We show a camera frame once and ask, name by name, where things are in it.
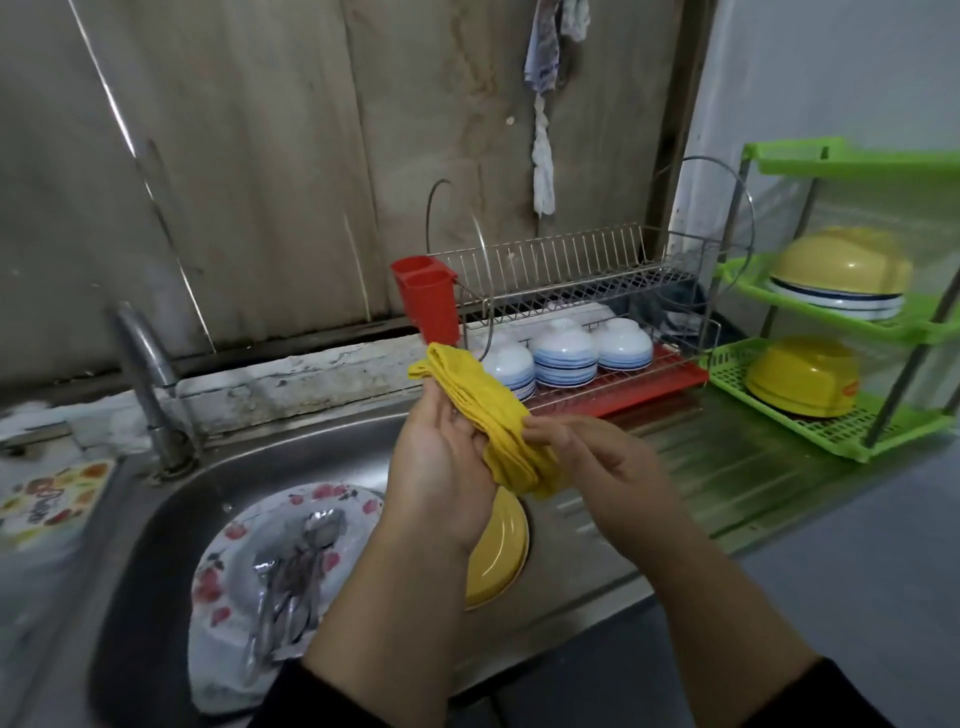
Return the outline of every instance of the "stainless steel sink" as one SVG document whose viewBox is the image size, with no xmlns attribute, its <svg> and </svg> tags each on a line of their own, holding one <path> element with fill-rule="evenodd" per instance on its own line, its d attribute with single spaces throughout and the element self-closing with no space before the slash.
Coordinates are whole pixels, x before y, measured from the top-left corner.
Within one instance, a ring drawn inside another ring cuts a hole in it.
<svg viewBox="0 0 960 728">
<path fill-rule="evenodd" d="M 291 486 L 342 481 L 383 490 L 408 407 L 224 447 L 173 484 L 148 485 L 144 460 L 125 462 L 113 497 L 95 514 L 99 545 L 64 593 L 66 628 L 20 724 L 207 724 L 190 701 L 186 663 L 191 580 L 207 544 L 231 513 Z M 929 441 L 860 467 L 709 389 L 641 407 L 619 423 L 654 445 L 694 516 L 730 551 L 944 445 Z M 465 615 L 456 692 L 652 595 L 575 492 L 528 499 L 525 508 L 527 565 L 504 595 Z"/>
</svg>

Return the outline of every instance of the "green shelf tray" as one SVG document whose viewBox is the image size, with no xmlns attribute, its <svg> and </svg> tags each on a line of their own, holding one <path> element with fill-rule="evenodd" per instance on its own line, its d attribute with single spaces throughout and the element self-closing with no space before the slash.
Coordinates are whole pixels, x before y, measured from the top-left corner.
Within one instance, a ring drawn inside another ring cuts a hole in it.
<svg viewBox="0 0 960 728">
<path fill-rule="evenodd" d="M 710 383 L 827 452 L 866 463 L 886 450 L 933 432 L 950 429 L 954 425 L 954 418 L 940 410 L 924 411 L 902 404 L 876 445 L 867 449 L 863 446 L 863 438 L 883 404 L 883 398 L 867 392 L 856 396 L 856 406 L 849 415 L 828 420 L 793 417 L 763 403 L 747 391 L 747 370 L 769 343 L 766 339 L 746 339 L 715 349 L 708 368 Z"/>
<path fill-rule="evenodd" d="M 765 175 L 828 179 L 911 176 L 960 180 L 960 151 L 863 149 L 842 136 L 756 142 L 744 146 L 743 158 L 752 159 Z"/>
<path fill-rule="evenodd" d="M 930 323 L 930 317 L 940 301 L 939 296 L 922 293 L 907 293 L 903 311 L 886 321 L 863 321 L 852 319 L 812 303 L 774 293 L 765 283 L 767 271 L 776 259 L 776 254 L 757 254 L 749 260 L 739 257 L 717 266 L 716 275 L 726 283 L 736 281 L 736 288 L 748 296 L 771 305 L 799 311 L 811 318 L 820 319 L 839 328 L 857 331 L 874 339 L 896 341 L 908 345 L 942 344 L 960 335 L 960 306 L 955 306 L 950 318 L 942 324 Z"/>
</svg>

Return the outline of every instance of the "red plastic cup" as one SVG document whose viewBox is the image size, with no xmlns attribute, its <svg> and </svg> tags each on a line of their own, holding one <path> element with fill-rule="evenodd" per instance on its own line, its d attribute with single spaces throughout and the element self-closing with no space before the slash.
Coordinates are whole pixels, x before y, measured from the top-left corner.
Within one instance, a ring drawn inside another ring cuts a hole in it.
<svg viewBox="0 0 960 728">
<path fill-rule="evenodd" d="M 391 264 L 407 316 L 427 344 L 455 346 L 460 318 L 453 296 L 457 274 L 429 255 L 413 255 Z"/>
</svg>

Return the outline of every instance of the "yellow bowl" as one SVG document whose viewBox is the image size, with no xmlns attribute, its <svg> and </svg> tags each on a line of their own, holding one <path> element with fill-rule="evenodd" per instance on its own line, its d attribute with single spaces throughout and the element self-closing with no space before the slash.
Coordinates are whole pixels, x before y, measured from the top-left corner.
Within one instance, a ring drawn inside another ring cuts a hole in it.
<svg viewBox="0 0 960 728">
<path fill-rule="evenodd" d="M 906 291 L 913 263 L 889 232 L 825 228 L 790 243 L 770 276 L 808 288 L 879 296 Z"/>
<path fill-rule="evenodd" d="M 777 409 L 805 417 L 853 410 L 856 356 L 835 339 L 788 336 L 771 344 L 747 372 L 747 389 Z"/>
<path fill-rule="evenodd" d="M 500 595 L 519 576 L 530 548 L 530 527 L 520 501 L 499 488 L 493 515 L 467 566 L 467 609 Z"/>
</svg>

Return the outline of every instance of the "forearm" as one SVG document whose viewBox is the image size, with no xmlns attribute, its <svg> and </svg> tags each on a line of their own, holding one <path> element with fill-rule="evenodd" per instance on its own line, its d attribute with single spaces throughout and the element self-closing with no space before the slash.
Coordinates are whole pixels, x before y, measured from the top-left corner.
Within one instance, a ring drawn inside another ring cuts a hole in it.
<svg viewBox="0 0 960 728">
<path fill-rule="evenodd" d="M 467 555 L 385 514 L 303 664 L 392 725 L 443 725 Z"/>
<path fill-rule="evenodd" d="M 690 519 L 647 567 L 700 728 L 739 725 L 818 659 Z"/>
</svg>

